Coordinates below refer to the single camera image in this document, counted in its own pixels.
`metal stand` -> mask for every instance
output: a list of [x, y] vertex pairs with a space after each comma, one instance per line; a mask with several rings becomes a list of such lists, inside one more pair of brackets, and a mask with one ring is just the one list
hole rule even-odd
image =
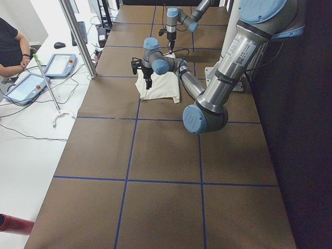
[[97, 72], [95, 70], [95, 67], [91, 61], [89, 51], [87, 49], [87, 46], [85, 45], [85, 42], [83, 40], [83, 37], [80, 33], [77, 20], [75, 17], [75, 13], [73, 11], [73, 8], [71, 6], [71, 3], [69, 0], [59, 0], [62, 11], [64, 13], [64, 16], [66, 17], [66, 20], [68, 22], [69, 28], [71, 29], [73, 36], [76, 40], [79, 52], [81, 53], [84, 63], [90, 73], [90, 76], [92, 79], [96, 78]]

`white towel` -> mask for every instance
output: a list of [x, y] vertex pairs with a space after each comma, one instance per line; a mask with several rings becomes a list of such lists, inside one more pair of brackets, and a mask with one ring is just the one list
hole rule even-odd
[[157, 75], [156, 73], [153, 73], [151, 75], [152, 87], [149, 90], [146, 90], [146, 83], [143, 78], [142, 70], [137, 70], [137, 73], [138, 79], [135, 85], [141, 94], [141, 100], [173, 98], [174, 104], [180, 102], [178, 80], [174, 73], [167, 72], [164, 75]]

